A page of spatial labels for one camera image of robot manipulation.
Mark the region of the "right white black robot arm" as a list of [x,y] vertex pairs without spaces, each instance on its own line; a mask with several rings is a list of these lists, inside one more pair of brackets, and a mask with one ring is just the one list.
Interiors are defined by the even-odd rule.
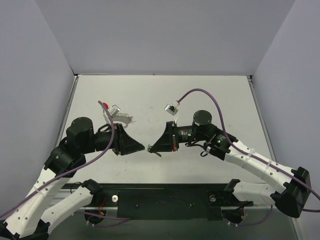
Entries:
[[230,205],[239,202],[253,202],[274,205],[283,214],[299,218],[310,196],[309,172],[299,167],[279,164],[261,154],[230,134],[212,124],[212,115],[206,110],[198,110],[193,115],[192,124],[177,126],[168,121],[162,136],[148,148],[150,153],[175,152],[180,144],[195,145],[203,149],[203,157],[212,155],[222,161],[235,164],[263,183],[232,180],[223,192],[224,201]]

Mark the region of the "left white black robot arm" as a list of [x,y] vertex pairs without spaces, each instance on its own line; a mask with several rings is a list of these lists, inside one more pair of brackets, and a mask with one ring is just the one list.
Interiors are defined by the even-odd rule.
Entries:
[[46,240],[65,219],[87,205],[97,206],[104,197],[103,187],[89,179],[75,192],[53,206],[49,206],[60,189],[86,164],[86,154],[105,153],[111,149],[116,155],[143,151],[145,147],[130,137],[119,123],[111,129],[105,124],[94,132],[88,117],[72,121],[66,137],[52,150],[44,163],[38,180],[26,201],[0,222],[0,235],[10,240]]

